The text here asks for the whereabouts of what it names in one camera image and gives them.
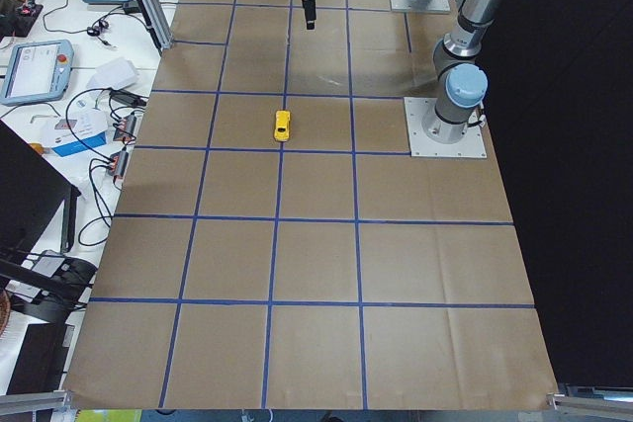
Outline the blue white cardboard box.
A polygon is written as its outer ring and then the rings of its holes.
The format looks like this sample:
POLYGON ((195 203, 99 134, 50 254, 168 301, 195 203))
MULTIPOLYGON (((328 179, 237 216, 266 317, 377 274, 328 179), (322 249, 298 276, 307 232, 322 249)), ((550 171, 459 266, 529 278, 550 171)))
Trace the blue white cardboard box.
POLYGON ((105 145, 107 129, 106 114, 93 109, 68 119, 49 119, 42 127, 41 145, 65 157, 105 145))

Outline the yellow toy beetle car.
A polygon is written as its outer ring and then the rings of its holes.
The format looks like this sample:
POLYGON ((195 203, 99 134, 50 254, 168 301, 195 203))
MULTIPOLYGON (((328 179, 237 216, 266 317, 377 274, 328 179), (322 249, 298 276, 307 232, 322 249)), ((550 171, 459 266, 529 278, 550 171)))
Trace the yellow toy beetle car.
POLYGON ((278 142, 286 142, 290 138, 291 112, 279 110, 275 113, 273 137, 278 142))

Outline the near blue teach pendant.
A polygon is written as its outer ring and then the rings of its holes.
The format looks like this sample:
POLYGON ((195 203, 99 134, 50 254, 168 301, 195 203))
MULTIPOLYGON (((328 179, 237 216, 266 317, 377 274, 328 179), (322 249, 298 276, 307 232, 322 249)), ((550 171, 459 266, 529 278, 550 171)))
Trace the near blue teach pendant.
POLYGON ((12 50, 1 89, 5 106, 59 100, 68 87, 74 49, 68 40, 29 42, 12 50))

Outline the black monitor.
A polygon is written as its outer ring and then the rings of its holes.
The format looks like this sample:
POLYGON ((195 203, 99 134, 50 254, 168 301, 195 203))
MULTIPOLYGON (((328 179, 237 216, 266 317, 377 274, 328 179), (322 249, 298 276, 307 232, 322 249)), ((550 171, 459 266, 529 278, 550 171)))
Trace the black monitor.
POLYGON ((31 250, 63 210, 60 250, 74 244, 80 191, 10 127, 1 126, 1 246, 31 250))

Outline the lower orange usb hub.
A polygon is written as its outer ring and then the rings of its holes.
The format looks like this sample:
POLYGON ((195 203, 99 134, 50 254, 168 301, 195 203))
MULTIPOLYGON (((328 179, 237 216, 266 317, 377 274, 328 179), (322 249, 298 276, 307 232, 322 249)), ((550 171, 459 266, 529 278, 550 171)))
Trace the lower orange usb hub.
POLYGON ((107 173, 113 178, 114 183, 124 178, 129 158, 130 154, 125 149, 113 153, 110 156, 110 163, 107 165, 107 173))

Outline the upper orange usb hub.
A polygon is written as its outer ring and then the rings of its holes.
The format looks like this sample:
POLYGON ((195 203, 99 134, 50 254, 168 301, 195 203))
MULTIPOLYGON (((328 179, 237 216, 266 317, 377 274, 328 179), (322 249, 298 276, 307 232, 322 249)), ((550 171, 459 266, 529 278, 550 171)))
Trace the upper orange usb hub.
POLYGON ((136 122, 137 117, 135 115, 128 115, 114 122, 113 141, 121 143, 134 142, 136 140, 136 122))

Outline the white folded paper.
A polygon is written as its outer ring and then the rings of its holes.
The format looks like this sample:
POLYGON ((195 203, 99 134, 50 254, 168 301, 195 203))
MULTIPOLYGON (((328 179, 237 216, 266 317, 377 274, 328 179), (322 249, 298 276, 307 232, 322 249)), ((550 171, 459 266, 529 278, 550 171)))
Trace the white folded paper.
POLYGON ((118 57, 96 67, 93 76, 86 84, 86 88, 124 89, 135 84, 138 79, 139 74, 134 64, 124 57, 118 57))

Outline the orange usb hub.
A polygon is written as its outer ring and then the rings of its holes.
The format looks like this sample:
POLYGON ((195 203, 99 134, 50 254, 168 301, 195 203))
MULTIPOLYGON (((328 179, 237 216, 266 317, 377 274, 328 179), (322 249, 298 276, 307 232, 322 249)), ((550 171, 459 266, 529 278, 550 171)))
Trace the orange usb hub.
POLYGON ((107 165, 107 173, 113 178, 114 183, 124 178, 129 158, 130 154, 125 149, 113 153, 110 156, 110 163, 107 165))
POLYGON ((114 122, 113 141, 121 143, 134 142, 136 140, 136 122, 137 117, 135 115, 128 115, 114 122))

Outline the black power adapter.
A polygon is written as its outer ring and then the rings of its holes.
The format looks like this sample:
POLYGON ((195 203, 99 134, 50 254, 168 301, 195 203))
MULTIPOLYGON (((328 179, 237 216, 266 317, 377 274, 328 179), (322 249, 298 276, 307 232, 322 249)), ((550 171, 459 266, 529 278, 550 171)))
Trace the black power adapter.
POLYGON ((144 97, 128 91, 111 91, 110 99, 130 108, 142 108, 146 106, 144 97))

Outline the black red button box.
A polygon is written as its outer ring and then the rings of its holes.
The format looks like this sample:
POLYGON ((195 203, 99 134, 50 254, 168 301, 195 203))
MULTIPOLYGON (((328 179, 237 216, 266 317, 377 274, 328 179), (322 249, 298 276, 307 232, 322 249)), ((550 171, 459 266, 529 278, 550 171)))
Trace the black red button box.
POLYGON ((1 36, 25 38, 43 10, 41 4, 27 4, 1 17, 1 36))

